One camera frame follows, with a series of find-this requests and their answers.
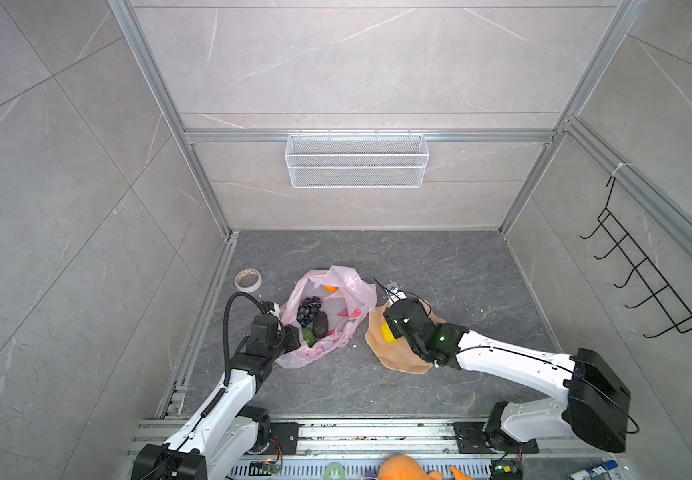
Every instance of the white mesh basket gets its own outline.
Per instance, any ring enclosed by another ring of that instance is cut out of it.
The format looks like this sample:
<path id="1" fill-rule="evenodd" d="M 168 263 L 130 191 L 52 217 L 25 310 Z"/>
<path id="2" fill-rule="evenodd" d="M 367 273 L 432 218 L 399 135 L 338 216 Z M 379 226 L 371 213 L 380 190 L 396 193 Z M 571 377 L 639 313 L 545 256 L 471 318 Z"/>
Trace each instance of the white mesh basket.
<path id="1" fill-rule="evenodd" d="M 429 149 L 421 134 L 296 134 L 284 159 L 295 188 L 420 187 Z"/>

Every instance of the orange plush toy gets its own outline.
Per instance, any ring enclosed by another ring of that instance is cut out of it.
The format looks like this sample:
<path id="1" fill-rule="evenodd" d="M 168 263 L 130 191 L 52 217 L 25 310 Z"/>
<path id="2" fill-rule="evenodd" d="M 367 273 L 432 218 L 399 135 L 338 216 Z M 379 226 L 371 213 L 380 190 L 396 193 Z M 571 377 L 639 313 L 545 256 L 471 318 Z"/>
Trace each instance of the orange plush toy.
<path id="1" fill-rule="evenodd" d="M 455 480 L 472 480 L 460 470 L 452 467 Z M 380 467 L 378 480 L 443 480 L 444 476 L 439 472 L 426 473 L 418 462 L 408 456 L 390 458 Z"/>

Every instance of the black hook rack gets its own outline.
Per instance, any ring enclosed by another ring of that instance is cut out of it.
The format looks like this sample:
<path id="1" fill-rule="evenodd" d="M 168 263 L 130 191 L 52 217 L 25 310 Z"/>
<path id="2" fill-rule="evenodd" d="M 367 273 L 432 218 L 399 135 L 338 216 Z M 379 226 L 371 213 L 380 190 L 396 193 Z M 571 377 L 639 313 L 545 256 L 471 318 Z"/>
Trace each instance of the black hook rack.
<path id="1" fill-rule="evenodd" d="M 580 237 L 583 240 L 588 240 L 600 228 L 603 229 L 615 244 L 612 246 L 610 251 L 608 251 L 606 254 L 604 254 L 602 256 L 594 255 L 594 258 L 596 258 L 597 260 L 603 260 L 603 259 L 607 258 L 608 255 L 610 255 L 613 251 L 615 251 L 617 249 L 621 252 L 621 254 L 623 254 L 623 256 L 626 258 L 626 261 L 628 261 L 629 265 L 631 265 L 631 267 L 632 267 L 631 272 L 629 272 L 629 275 L 626 277 L 626 281 L 623 282 L 622 285 L 618 285 L 617 283 L 613 283 L 613 285 L 616 288 L 623 288 L 624 286 L 626 286 L 629 283 L 629 280 L 632 278 L 634 273 L 636 273 L 639 276 L 639 278 L 642 280 L 642 283 L 645 284 L 645 287 L 647 287 L 647 290 L 650 292 L 650 295 L 647 298 L 645 298 L 643 301 L 637 303 L 636 305 L 633 305 L 633 306 L 624 305 L 624 306 L 627 309 L 635 309 L 636 307 L 641 306 L 643 303 L 647 302 L 648 300 L 655 299 L 655 301 L 658 302 L 658 305 L 661 307 L 661 310 L 663 310 L 663 312 L 668 317 L 668 320 L 672 323 L 672 326 L 670 326 L 669 328 L 667 328 L 666 330 L 664 330 L 660 333 L 657 333 L 655 335 L 644 335 L 644 337 L 646 339 L 654 339 L 657 336 L 661 336 L 670 330 L 676 330 L 680 333 L 689 332 L 690 330 L 692 330 L 692 325 L 689 325 L 689 326 L 682 326 L 682 325 L 685 322 L 692 320 L 692 310 L 690 310 L 690 308 L 685 304 L 684 300 L 682 300 L 682 298 L 679 296 L 679 294 L 676 292 L 676 290 L 674 290 L 674 287 L 672 287 L 671 283 L 669 283 L 668 280 L 664 277 L 664 275 L 661 274 L 661 271 L 658 269 L 658 266 L 656 264 L 654 264 L 652 262 L 652 260 L 650 260 L 650 257 L 647 254 L 645 254 L 645 251 L 642 250 L 642 248 L 639 246 L 639 244 L 636 242 L 636 240 L 634 240 L 634 237 L 629 234 L 629 231 L 618 221 L 616 216 L 613 215 L 612 212 L 610 211 L 610 209 L 608 208 L 608 206 L 610 206 L 610 197 L 612 196 L 612 188 L 616 186 L 616 178 L 610 177 L 607 180 L 607 183 L 605 184 L 605 187 L 607 187 L 607 186 L 610 186 L 610 191 L 607 194 L 607 201 L 605 202 L 605 208 L 603 208 L 602 212 L 596 217 L 596 221 L 599 225 L 596 226 L 596 228 L 594 229 L 594 231 L 591 232 L 590 235 L 588 235 L 588 236 L 581 235 Z M 618 225 L 618 227 L 623 231 L 623 236 L 620 239 L 616 240 L 616 238 L 610 233 L 610 230 L 608 230 L 607 226 L 605 226 L 605 222 L 607 220 L 614 221 Z M 641 261 L 637 262 L 636 264 L 634 264 L 634 262 L 631 259 L 631 256 L 629 256 L 629 254 L 627 254 L 626 251 L 623 250 L 623 247 L 621 246 L 621 242 L 623 242 L 623 240 L 625 240 L 626 238 L 629 238 L 629 240 L 634 244 L 636 249 L 639 250 L 639 253 L 642 254 L 642 256 L 643 256 L 643 259 Z M 645 276 L 642 275 L 642 272 L 639 271 L 639 268 L 642 267 L 643 265 L 645 265 L 645 263 L 649 264 L 649 266 L 652 267 L 653 270 L 658 274 L 658 277 L 660 277 L 660 279 L 663 280 L 663 283 L 665 283 L 665 285 L 663 287 L 659 288 L 658 290 L 653 290 L 652 287 L 650 286 L 650 284 L 647 283 Z M 679 302 L 682 304 L 682 306 L 685 307 L 685 310 L 688 313 L 687 318 L 685 318 L 684 320 L 680 320 L 678 322 L 674 321 L 674 318 L 672 317 L 672 315 L 668 312 L 666 307 L 663 305 L 663 303 L 658 298 L 658 294 L 661 292 L 664 292 L 666 290 L 670 290 L 674 294 L 674 296 L 679 300 Z"/>

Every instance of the white tape roll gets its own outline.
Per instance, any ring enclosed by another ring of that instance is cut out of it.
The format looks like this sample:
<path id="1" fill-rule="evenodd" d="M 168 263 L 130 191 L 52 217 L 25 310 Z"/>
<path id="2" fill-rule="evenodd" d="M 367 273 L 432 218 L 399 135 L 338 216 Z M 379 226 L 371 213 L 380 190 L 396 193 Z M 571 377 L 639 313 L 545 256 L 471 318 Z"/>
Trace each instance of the white tape roll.
<path id="1" fill-rule="evenodd" d="M 246 268 L 234 277 L 234 285 L 240 292 L 255 292 L 261 286 L 261 272 L 255 268 Z"/>

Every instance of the pink plastic bag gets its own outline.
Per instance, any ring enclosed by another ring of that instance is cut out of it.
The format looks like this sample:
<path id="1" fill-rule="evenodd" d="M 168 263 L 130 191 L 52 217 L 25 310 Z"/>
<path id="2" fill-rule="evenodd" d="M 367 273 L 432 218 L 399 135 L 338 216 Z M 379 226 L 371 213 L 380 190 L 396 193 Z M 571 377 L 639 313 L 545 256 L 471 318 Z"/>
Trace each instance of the pink plastic bag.
<path id="1" fill-rule="evenodd" d="M 338 290 L 331 293 L 325 286 L 335 286 Z M 363 282 L 357 271 L 349 266 L 333 265 L 329 270 L 311 270 L 295 284 L 287 303 L 281 307 L 283 325 L 301 328 L 297 321 L 298 306 L 308 296 L 322 299 L 321 311 L 327 314 L 329 333 L 313 347 L 309 347 L 299 333 L 301 348 L 277 359 L 277 363 L 285 369 L 299 369 L 346 345 L 357 332 L 360 322 L 375 310 L 377 302 L 375 285 Z"/>

